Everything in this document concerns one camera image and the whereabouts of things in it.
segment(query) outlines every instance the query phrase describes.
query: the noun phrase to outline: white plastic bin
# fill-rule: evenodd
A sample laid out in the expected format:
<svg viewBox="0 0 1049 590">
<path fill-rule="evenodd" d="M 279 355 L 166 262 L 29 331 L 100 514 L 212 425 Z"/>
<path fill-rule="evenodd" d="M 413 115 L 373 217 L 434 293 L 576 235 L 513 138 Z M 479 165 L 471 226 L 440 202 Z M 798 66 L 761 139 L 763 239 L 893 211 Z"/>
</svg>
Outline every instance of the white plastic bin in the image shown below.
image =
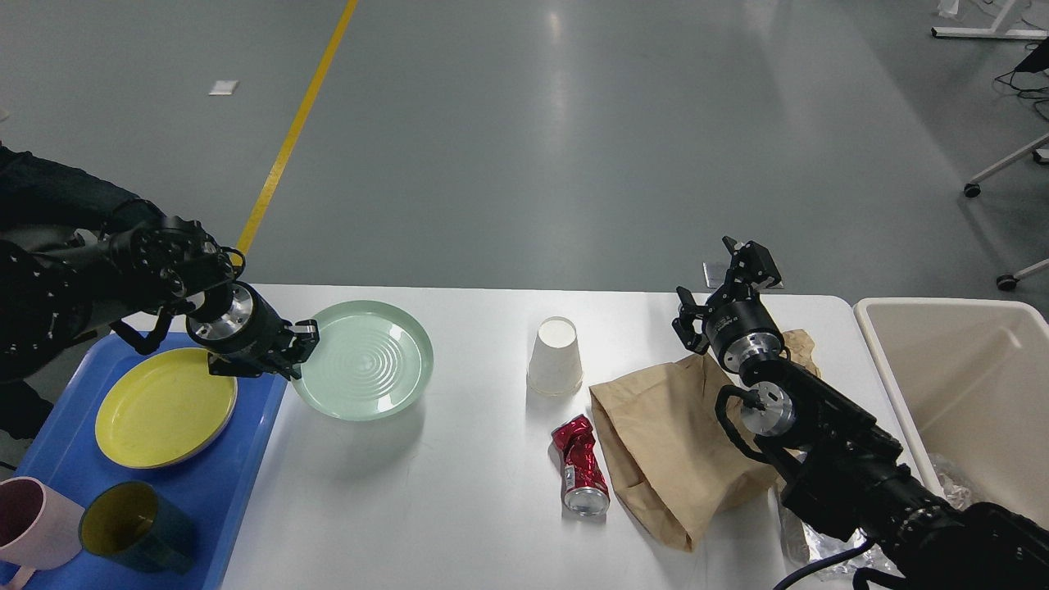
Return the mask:
<svg viewBox="0 0 1049 590">
<path fill-rule="evenodd" d="M 973 299 L 855 307 L 918 471 L 954 461 L 998 502 L 1049 526 L 1049 325 L 1034 308 Z"/>
</svg>

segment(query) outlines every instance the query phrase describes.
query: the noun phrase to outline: red can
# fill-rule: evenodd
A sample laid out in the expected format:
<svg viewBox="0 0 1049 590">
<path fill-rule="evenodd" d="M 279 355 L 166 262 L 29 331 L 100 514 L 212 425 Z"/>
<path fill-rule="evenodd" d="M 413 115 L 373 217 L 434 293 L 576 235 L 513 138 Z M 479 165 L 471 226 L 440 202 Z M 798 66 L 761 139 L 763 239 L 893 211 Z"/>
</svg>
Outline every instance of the red can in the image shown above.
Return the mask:
<svg viewBox="0 0 1049 590">
<path fill-rule="evenodd" d="M 580 414 L 551 433 L 561 451 L 564 505 L 581 517 L 600 517 L 608 510 L 608 486 L 594 455 L 594 426 Z"/>
</svg>

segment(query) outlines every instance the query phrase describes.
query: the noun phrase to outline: black robotic arm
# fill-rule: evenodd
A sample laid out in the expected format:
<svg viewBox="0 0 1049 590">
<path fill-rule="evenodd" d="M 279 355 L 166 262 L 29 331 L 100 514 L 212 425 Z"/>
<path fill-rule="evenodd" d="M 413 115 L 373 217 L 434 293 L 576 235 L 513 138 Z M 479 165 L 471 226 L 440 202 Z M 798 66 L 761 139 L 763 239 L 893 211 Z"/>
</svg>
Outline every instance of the black robotic arm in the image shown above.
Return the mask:
<svg viewBox="0 0 1049 590">
<path fill-rule="evenodd" d="M 149 354 L 180 314 L 211 352 L 214 374 L 297 378 L 319 340 L 316 321 L 293 325 L 239 281 L 243 255 L 198 222 L 166 216 L 82 170 L 0 147 L 0 383 L 106 326 Z M 40 225 L 93 230 L 99 239 L 55 243 L 19 231 Z M 146 337 L 123 321 L 144 311 L 157 316 Z"/>
<path fill-rule="evenodd" d="M 742 452 L 771 464 L 786 481 L 784 505 L 842 541 L 860 529 L 906 576 L 879 576 L 882 585 L 1049 588 L 1049 531 L 992 503 L 956 510 L 897 464 L 903 448 L 874 416 L 780 356 L 783 336 L 759 297 L 763 287 L 780 279 L 768 250 L 754 241 L 724 241 L 732 256 L 725 283 L 704 305 L 679 287 L 672 325 L 685 347 L 699 354 L 710 349 L 723 368 L 740 375 L 746 387 L 723 387 L 715 414 Z M 695 320 L 702 321 L 700 333 Z M 727 419 L 732 397 L 743 402 L 743 423 L 757 450 Z M 805 459 L 791 450 L 804 451 Z"/>
</svg>

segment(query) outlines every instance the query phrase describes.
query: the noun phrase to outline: pink mug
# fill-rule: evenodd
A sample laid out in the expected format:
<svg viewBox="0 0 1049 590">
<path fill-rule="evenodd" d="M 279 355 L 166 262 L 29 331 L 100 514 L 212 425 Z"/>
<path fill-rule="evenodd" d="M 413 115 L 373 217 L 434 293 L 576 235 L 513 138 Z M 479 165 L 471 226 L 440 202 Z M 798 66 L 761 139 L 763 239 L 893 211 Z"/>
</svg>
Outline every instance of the pink mug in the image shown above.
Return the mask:
<svg viewBox="0 0 1049 590">
<path fill-rule="evenodd" d="M 21 590 L 38 569 L 55 569 L 80 552 L 84 508 L 36 478 L 0 482 L 0 561 L 21 566 L 0 590 Z"/>
</svg>

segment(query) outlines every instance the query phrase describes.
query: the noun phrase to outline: brown paper bag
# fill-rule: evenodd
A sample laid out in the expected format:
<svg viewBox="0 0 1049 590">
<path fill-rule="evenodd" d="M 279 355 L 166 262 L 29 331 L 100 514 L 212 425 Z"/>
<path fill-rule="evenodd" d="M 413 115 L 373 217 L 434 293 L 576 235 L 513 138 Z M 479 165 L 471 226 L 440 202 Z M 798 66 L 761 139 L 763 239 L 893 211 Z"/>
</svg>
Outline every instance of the brown paper bag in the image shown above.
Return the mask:
<svg viewBox="0 0 1049 590">
<path fill-rule="evenodd" d="M 818 372 L 812 339 L 795 332 L 802 335 L 784 335 L 793 360 Z M 692 551 L 718 511 L 747 502 L 776 479 L 771 466 L 744 457 L 718 423 L 714 402 L 728 383 L 716 361 L 692 355 L 591 387 L 616 496 L 652 536 L 676 549 Z M 738 405 L 738 398 L 730 400 L 728 416 L 753 446 Z"/>
</svg>

